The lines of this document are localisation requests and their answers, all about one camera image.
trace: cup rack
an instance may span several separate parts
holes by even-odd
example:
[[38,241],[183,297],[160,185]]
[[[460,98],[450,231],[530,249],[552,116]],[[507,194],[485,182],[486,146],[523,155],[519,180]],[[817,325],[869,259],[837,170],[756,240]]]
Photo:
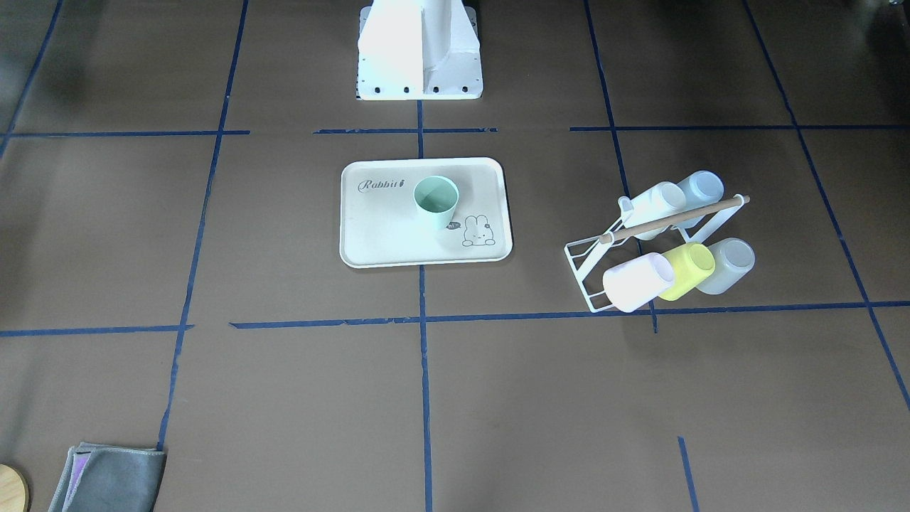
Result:
[[[662,219],[651,220],[650,222],[645,222],[643,224],[639,224],[638,226],[630,228],[624,227],[624,223],[632,216],[632,200],[623,196],[619,198],[617,202],[619,203],[620,207],[620,217],[610,226],[609,229],[607,229],[607,231],[595,237],[586,238],[584,240],[571,241],[565,244],[563,247],[566,260],[569,262],[572,274],[575,276],[575,282],[578,284],[579,290],[581,290],[581,295],[584,297],[584,301],[588,305],[588,310],[591,312],[601,312],[613,307],[611,303],[602,307],[595,306],[593,304],[593,299],[599,296],[605,297],[606,291],[600,290],[598,292],[589,292],[587,286],[584,284],[584,280],[594,270],[594,267],[597,266],[597,263],[603,259],[603,256],[607,253],[607,251],[613,247],[619,247],[623,245],[629,238],[635,235],[642,234],[650,230],[659,230],[666,228],[667,226],[672,226],[673,230],[679,231],[685,243],[688,243],[690,241],[704,243],[708,237],[713,235],[714,232],[723,226],[723,224],[728,221],[737,211],[739,211],[740,208],[749,202],[749,196],[736,194],[728,200],[722,200],[714,204],[696,208],[694,210],[676,213]],[[708,219],[693,235],[690,235],[688,230],[675,225],[678,222],[696,219],[698,217],[707,215],[711,215],[711,218]],[[571,253],[572,248],[577,248],[586,244],[588,245],[587,249],[581,253]]]

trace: light blue cup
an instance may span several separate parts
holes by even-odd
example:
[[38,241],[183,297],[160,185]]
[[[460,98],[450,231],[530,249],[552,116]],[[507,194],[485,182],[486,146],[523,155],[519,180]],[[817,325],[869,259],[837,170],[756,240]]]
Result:
[[442,230],[452,220],[458,205],[458,186],[444,176],[429,176],[414,187],[418,224],[428,230]]
[[[677,183],[682,193],[685,194],[685,210],[695,210],[708,206],[721,200],[723,197],[723,182],[710,170],[696,170],[686,179]],[[694,219],[683,220],[676,225],[684,230],[695,227],[704,219],[704,215]]]

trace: white tray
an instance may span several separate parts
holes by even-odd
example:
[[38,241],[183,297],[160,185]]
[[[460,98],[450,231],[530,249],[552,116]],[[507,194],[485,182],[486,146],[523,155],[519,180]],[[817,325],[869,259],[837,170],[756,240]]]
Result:
[[[417,224],[414,186],[433,175],[459,188],[445,230]],[[363,161],[341,171],[339,254],[350,267],[499,261],[511,249],[505,179],[494,159]]]

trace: mint green cup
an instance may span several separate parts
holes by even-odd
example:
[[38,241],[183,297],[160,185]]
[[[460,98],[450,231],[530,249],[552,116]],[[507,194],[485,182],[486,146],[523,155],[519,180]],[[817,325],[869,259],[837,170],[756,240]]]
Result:
[[418,223],[428,230],[442,230],[452,220],[458,204],[458,186],[444,176],[429,176],[414,187]]

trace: folded towel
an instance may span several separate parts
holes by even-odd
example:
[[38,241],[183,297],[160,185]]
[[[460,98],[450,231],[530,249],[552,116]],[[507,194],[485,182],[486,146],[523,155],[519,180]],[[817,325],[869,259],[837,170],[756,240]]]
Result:
[[48,512],[150,512],[164,463],[153,448],[80,443],[66,455]]

